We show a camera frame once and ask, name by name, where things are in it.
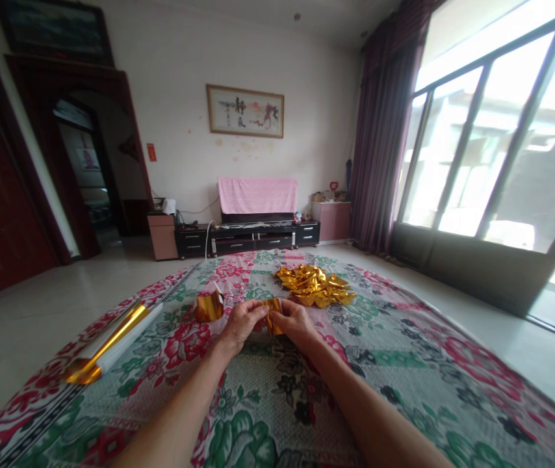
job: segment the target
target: hand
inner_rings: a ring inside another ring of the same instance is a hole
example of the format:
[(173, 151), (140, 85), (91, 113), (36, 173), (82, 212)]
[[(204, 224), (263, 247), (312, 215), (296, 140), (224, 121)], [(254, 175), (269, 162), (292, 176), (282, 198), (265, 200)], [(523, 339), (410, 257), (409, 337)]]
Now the hand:
[(321, 341), (321, 335), (318, 334), (308, 312), (302, 305), (282, 299), (282, 312), (284, 312), (284, 315), (271, 311), (271, 320), (286, 333), (302, 352), (307, 353), (310, 346)]
[(226, 327), (219, 336), (219, 341), (232, 351), (232, 357), (240, 353), (253, 326), (266, 315), (268, 310), (269, 308), (258, 300), (241, 302), (232, 309)]

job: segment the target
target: electrical cord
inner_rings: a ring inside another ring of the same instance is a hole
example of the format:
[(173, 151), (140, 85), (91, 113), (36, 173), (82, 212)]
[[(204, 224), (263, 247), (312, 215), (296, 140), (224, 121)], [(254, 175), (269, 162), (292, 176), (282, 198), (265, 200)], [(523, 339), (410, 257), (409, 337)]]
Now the electrical cord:
[(190, 215), (198, 215), (200, 213), (203, 213), (204, 211), (206, 211), (208, 208), (210, 208), (211, 206), (213, 206), (216, 202), (219, 201), (219, 197), (217, 196), (217, 198), (215, 199), (214, 202), (212, 202), (210, 205), (208, 205), (206, 208), (204, 208), (201, 211), (181, 211), (181, 213), (188, 213)]
[(204, 246), (204, 261), (208, 260), (208, 232), (211, 230), (212, 223), (214, 223), (214, 220), (211, 220), (208, 223), (208, 227), (206, 228), (206, 245)]

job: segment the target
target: pink towel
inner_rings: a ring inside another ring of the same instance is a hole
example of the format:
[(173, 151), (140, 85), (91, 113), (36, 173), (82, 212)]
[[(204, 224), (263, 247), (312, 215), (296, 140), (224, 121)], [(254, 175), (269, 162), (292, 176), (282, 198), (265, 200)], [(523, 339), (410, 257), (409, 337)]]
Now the pink towel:
[(228, 215), (294, 213), (297, 180), (251, 177), (219, 177), (221, 211)]

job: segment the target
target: white wall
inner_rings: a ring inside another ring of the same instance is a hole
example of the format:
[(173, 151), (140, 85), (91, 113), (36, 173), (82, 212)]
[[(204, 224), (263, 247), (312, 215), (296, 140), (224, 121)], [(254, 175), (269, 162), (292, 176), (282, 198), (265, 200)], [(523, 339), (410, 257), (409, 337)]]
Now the white wall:
[[(131, 0), (96, 0), (115, 65), (128, 74), (142, 143), (154, 143), (151, 187), (199, 211), (218, 176), (295, 177), (298, 208), (345, 184), (357, 104), (359, 54), (298, 34)], [(285, 95), (284, 139), (210, 133), (206, 84)], [(219, 219), (219, 205), (187, 220)]]
[(76, 91), (71, 96), (95, 110), (102, 138), (122, 200), (145, 200), (147, 193), (139, 162), (120, 151), (120, 144), (133, 134), (130, 117), (111, 98), (93, 91)]
[(9, 48), (7, 46), (4, 34), (0, 27), (0, 78), (5, 86), (6, 93), (8, 95), (9, 101), (13, 106), (13, 110), (16, 114), (16, 119), (18, 121), (18, 125), (22, 130), (22, 135), (24, 136), (24, 140), (26, 141), (26, 145), (31, 153), (31, 157), (33, 160), (33, 164), (35, 165), (35, 169), (37, 174), (39, 175), (40, 182), (44, 189), (45, 195), (48, 198), (48, 202), (50, 203), (50, 208), (52, 210), (55, 219), (57, 220), (57, 224), (59, 230), (61, 231), (61, 235), (65, 240), (65, 243), (70, 251), (71, 255), (78, 255), (78, 246), (76, 245), (76, 241), (74, 240), (74, 236), (70, 229), (70, 224), (68, 223), (68, 219), (65, 216), (63, 211), (63, 207), (61, 206), (61, 202), (58, 198), (57, 192), (55, 190), (54, 184), (52, 183), (52, 179), (48, 173), (48, 169), (44, 162), (44, 157), (42, 152), (39, 148), (35, 135), (32, 131), (31, 123), (26, 115), (26, 111), (22, 105), (22, 101), (19, 97), (18, 90), (13, 82), (13, 78), (11, 77), (11, 73), (9, 72), (9, 68), (6, 65), (4, 54), (9, 52)]

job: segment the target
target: framed calligraphy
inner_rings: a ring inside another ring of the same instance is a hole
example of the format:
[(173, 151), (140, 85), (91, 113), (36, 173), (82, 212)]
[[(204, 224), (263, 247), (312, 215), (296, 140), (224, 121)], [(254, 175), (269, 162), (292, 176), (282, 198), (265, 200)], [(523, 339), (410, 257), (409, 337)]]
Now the framed calligraphy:
[(206, 85), (212, 133), (284, 138), (284, 95)]

